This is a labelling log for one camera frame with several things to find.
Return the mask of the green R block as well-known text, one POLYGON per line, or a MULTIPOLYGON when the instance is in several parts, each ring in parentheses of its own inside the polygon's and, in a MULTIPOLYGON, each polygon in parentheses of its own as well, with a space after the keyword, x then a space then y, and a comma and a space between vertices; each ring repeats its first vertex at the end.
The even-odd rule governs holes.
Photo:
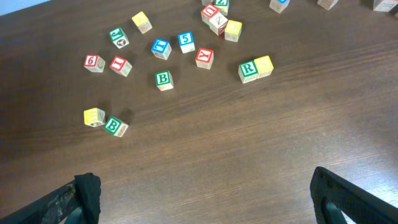
POLYGON ((242 83, 252 82, 257 79, 258 70, 253 60, 239 65, 238 74, 242 83))

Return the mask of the yellow S block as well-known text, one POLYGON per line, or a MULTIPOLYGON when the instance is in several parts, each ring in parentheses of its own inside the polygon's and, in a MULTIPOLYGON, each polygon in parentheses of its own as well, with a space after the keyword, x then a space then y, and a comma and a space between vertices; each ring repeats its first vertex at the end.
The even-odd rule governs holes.
POLYGON ((254 63, 258 71, 257 78, 269 76, 274 69, 274 66, 268 55, 256 58, 254 63))

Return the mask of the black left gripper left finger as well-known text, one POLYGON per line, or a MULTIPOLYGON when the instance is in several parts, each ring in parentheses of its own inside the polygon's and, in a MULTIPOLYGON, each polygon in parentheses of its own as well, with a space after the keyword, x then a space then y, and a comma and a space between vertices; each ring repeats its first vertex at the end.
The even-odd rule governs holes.
POLYGON ((101 180, 92 173, 74 180, 1 219, 1 223, 99 222, 101 180))

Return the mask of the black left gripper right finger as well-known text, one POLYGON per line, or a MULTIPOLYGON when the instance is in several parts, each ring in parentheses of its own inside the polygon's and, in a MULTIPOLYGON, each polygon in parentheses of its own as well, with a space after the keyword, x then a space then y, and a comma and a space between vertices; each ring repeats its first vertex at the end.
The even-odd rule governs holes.
POLYGON ((324 167, 316 167, 310 183, 317 223, 397 223, 397 208, 324 167))

